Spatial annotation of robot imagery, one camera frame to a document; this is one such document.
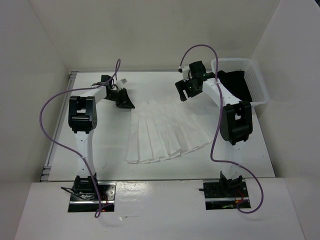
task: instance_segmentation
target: white cloth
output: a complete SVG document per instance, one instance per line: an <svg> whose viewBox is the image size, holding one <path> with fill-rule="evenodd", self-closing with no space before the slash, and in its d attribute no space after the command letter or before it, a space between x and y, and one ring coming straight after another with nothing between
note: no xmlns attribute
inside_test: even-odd
<svg viewBox="0 0 320 240"><path fill-rule="evenodd" d="M139 164L172 159L209 144L213 137L179 97L145 101L131 111L126 161Z"/></svg>

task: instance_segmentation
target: white wall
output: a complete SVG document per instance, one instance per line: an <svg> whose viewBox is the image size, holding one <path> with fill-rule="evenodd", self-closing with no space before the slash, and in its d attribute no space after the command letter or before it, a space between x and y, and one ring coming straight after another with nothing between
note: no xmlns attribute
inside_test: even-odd
<svg viewBox="0 0 320 240"><path fill-rule="evenodd" d="M40 108L66 89L68 73L28 1L0 1L0 33L0 238L10 240L49 149ZM61 99L45 112L51 134L60 106Z"/></svg>
<svg viewBox="0 0 320 240"><path fill-rule="evenodd" d="M319 22L314 0L281 0L252 56L270 94L256 109L263 136L308 240L320 235Z"/></svg>
<svg viewBox="0 0 320 240"><path fill-rule="evenodd" d="M30 0L69 70L176 70L210 44L250 57L279 0ZM207 49L187 62L209 63Z"/></svg>

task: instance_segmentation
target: black cloth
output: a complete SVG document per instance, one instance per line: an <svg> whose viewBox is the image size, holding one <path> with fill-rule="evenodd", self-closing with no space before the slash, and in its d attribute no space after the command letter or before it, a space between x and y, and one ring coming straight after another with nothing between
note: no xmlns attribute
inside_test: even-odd
<svg viewBox="0 0 320 240"><path fill-rule="evenodd" d="M252 102L252 97L245 80L244 71L224 72L221 70L218 72L218 78L223 86L235 97L241 101Z"/></svg>

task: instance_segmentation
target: white laundry basket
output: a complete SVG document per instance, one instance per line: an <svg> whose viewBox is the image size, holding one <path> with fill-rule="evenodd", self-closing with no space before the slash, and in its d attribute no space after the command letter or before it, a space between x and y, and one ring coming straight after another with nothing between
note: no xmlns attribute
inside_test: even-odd
<svg viewBox="0 0 320 240"><path fill-rule="evenodd" d="M252 98L251 106L266 104L269 95L259 68L248 58L219 58L218 71L226 73L233 71L244 71L244 79ZM211 61L212 71L216 73L216 60Z"/></svg>

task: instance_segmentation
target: white table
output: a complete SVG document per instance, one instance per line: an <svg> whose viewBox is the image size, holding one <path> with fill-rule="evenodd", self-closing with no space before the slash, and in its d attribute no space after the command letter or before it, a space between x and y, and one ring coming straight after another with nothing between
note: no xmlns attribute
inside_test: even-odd
<svg viewBox="0 0 320 240"><path fill-rule="evenodd" d="M87 88L99 82L101 75L112 75L112 72L89 72L76 75L73 88ZM128 95L137 104L143 101L166 98L178 95L175 82L182 78L179 72L120 72L119 78L126 78L125 84ZM202 121L209 121L212 129L217 127L219 108L205 94L201 93L189 98ZM131 111L119 109L115 103L108 100L100 101L97 106L98 125L93 135L93 159L97 178L108 180L178 180L178 179L213 179L220 177L222 163L210 160L211 146L207 145L181 157L154 163L129 164L125 161ZM260 129L258 118L253 110L253 133L243 149L243 165L253 171L257 177L274 177L266 144ZM76 141L71 128L68 126L68 114L62 117L56 140L72 148ZM220 137L216 144L214 156L226 159L226 142ZM61 147L54 146L49 158L51 171L49 181L73 181L77 174L77 157ZM244 172L245 178L251 175Z"/></svg>
<svg viewBox="0 0 320 240"><path fill-rule="evenodd" d="M117 182L114 212L68 213L71 182L33 183L15 240L303 240L283 178L260 179L253 214L206 210L201 180ZM247 179L252 207L260 191Z"/></svg>

